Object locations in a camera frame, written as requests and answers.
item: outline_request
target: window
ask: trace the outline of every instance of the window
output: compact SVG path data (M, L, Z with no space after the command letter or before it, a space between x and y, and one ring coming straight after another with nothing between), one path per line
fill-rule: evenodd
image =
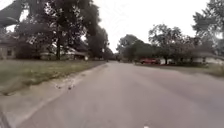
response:
M12 50L7 51L7 56L12 56Z

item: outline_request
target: lawn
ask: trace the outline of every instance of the lawn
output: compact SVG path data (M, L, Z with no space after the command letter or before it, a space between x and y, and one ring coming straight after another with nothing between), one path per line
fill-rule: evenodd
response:
M224 66L207 66L207 67L181 67L181 66L164 66L164 65L140 65L138 66L147 66L151 68L160 68L167 70L176 70L185 73L202 73L209 74L217 77L224 77Z
M0 61L0 93L7 94L41 82L64 77L102 62Z

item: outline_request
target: red car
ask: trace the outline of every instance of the red car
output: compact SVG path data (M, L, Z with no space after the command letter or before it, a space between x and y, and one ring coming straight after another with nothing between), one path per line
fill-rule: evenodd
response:
M159 59L142 59L140 60L141 64L160 64Z

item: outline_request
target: overcast sky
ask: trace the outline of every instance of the overcast sky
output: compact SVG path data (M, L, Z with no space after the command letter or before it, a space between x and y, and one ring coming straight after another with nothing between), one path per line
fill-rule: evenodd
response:
M0 9L13 0L0 0ZM154 24L180 27L184 34L194 36L193 15L206 7L209 0L94 0L100 7L100 25L109 34L115 51L119 39L134 34L148 42L148 31Z

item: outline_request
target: street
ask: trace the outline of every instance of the street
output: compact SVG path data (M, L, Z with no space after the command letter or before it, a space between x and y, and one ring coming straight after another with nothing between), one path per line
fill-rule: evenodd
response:
M223 128L224 81L111 62L18 128Z

